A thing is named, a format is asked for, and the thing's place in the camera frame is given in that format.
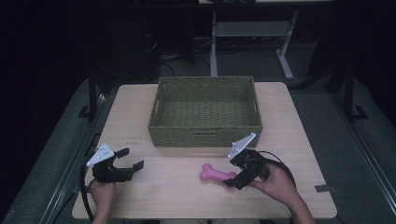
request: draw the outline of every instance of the human hand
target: human hand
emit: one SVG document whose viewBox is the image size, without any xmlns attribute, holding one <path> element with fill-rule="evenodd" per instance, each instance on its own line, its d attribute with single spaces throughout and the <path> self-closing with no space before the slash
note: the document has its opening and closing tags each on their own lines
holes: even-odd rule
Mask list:
<svg viewBox="0 0 396 224">
<path fill-rule="evenodd" d="M 253 180 L 249 185 L 285 204 L 291 211 L 295 224 L 314 224 L 308 206 L 286 172 L 273 164 L 267 164 L 266 167 L 270 173 L 268 179 L 260 177 L 262 181 Z"/>
<path fill-rule="evenodd" d="M 111 219 L 113 204 L 116 199 L 116 183 L 101 183 L 95 180 L 90 187 L 90 192 L 96 204 L 96 214 L 93 223 L 108 223 Z"/>
<path fill-rule="evenodd" d="M 266 164 L 270 175 L 268 179 L 260 176 L 261 181 L 253 180 L 249 185 L 259 189 L 271 198 L 289 206 L 290 202 L 300 198 L 289 176 L 280 167 L 271 163 Z"/>
</svg>

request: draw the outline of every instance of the pink rubber object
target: pink rubber object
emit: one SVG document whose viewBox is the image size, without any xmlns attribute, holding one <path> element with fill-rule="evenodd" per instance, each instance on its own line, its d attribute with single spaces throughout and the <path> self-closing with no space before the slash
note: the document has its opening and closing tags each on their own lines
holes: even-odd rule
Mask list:
<svg viewBox="0 0 396 224">
<path fill-rule="evenodd" d="M 221 171 L 217 171 L 217 170 L 213 169 L 210 164 L 205 164 L 203 166 L 203 171 L 201 172 L 200 177 L 203 180 L 213 179 L 213 180 L 222 182 L 224 180 L 235 178 L 236 173 L 230 172 L 230 173 L 226 174 Z"/>
</svg>

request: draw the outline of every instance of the wicker basket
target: wicker basket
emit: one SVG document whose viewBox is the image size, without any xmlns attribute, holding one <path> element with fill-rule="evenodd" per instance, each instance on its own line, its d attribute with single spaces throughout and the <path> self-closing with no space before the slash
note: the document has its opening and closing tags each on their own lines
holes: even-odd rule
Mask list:
<svg viewBox="0 0 396 224">
<path fill-rule="evenodd" d="M 162 77 L 148 122 L 155 147 L 230 147 L 262 133 L 252 77 Z"/>
</svg>

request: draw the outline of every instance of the wooden table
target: wooden table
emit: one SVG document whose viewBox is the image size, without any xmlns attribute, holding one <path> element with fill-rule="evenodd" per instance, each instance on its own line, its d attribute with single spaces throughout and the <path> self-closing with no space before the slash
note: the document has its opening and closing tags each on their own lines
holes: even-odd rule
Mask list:
<svg viewBox="0 0 396 224">
<path fill-rule="evenodd" d="M 287 87 L 277 82 L 255 85 L 264 127 L 256 148 L 276 154 L 289 166 L 314 217 L 335 217 L 337 210 L 330 192 L 317 193 L 315 189 L 326 183 Z M 240 172 L 227 158 L 231 143 L 230 147 L 213 148 L 154 147 L 148 123 L 156 90 L 157 85 L 120 87 L 99 140 L 99 146 L 107 143 L 114 151 L 130 148 L 128 156 L 115 161 L 116 167 L 145 161 L 132 181 L 117 184 L 114 218 L 290 217 L 286 206 L 254 188 L 228 189 L 199 178 L 205 163 L 222 172 Z M 86 183 L 90 180 L 91 170 Z M 73 216 L 88 218 L 80 196 Z"/>
</svg>

